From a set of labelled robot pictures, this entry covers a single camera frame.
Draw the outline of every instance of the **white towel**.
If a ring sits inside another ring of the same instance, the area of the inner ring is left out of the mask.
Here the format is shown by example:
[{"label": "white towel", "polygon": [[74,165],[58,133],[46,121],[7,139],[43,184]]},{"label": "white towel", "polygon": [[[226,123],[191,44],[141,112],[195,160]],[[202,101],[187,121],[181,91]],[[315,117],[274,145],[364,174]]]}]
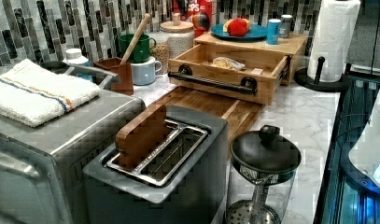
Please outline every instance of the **white towel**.
[{"label": "white towel", "polygon": [[36,127],[97,96],[79,77],[56,75],[25,59],[0,76],[0,114]]}]

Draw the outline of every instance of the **tile backsplash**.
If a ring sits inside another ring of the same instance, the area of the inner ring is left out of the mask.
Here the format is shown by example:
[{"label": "tile backsplash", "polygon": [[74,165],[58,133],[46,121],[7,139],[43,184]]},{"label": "tile backsplash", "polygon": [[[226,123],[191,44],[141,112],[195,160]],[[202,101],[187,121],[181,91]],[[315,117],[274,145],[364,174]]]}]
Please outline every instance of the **tile backsplash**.
[{"label": "tile backsplash", "polygon": [[[266,26],[271,18],[291,14],[291,30],[309,34],[311,46],[321,0],[216,0],[217,23],[243,16]],[[0,66],[28,58],[62,60],[80,48],[90,62],[121,56],[118,38],[134,33],[151,14],[150,32],[171,19],[172,0],[0,0]]]}]

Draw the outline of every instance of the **green mug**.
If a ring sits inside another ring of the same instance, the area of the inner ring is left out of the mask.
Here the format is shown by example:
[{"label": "green mug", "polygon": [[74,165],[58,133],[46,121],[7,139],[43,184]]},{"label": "green mug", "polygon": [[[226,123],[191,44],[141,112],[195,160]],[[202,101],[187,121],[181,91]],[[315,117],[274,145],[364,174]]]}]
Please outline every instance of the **green mug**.
[{"label": "green mug", "polygon": [[[125,54],[126,49],[129,47],[134,35],[122,35],[120,37],[120,51],[122,52],[122,56]],[[157,41],[154,38],[149,37],[148,35],[141,35],[137,44],[134,46],[134,50],[129,56],[128,61],[130,63],[143,63],[149,59],[149,54],[152,49],[157,46]]]}]

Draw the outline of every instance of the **utensil holder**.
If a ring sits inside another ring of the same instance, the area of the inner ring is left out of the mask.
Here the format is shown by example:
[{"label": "utensil holder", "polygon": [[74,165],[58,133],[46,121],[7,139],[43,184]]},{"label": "utensil holder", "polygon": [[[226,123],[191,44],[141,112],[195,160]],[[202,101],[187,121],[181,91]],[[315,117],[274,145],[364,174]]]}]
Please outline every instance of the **utensil holder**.
[{"label": "utensil holder", "polygon": [[100,67],[107,71],[116,73],[120,76],[120,82],[111,86],[112,91],[124,93],[127,95],[134,94],[134,84],[132,80],[132,69],[130,63],[120,64],[121,58],[109,58],[94,63],[95,67]]}]

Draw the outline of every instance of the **red package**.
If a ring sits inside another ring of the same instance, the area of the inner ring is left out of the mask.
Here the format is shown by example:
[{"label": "red package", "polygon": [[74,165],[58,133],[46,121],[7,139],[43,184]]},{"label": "red package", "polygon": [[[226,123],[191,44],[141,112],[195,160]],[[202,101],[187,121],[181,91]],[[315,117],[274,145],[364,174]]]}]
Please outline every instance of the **red package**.
[{"label": "red package", "polygon": [[216,24],[216,0],[173,0],[173,12],[182,21],[193,23],[195,37],[209,31]]}]

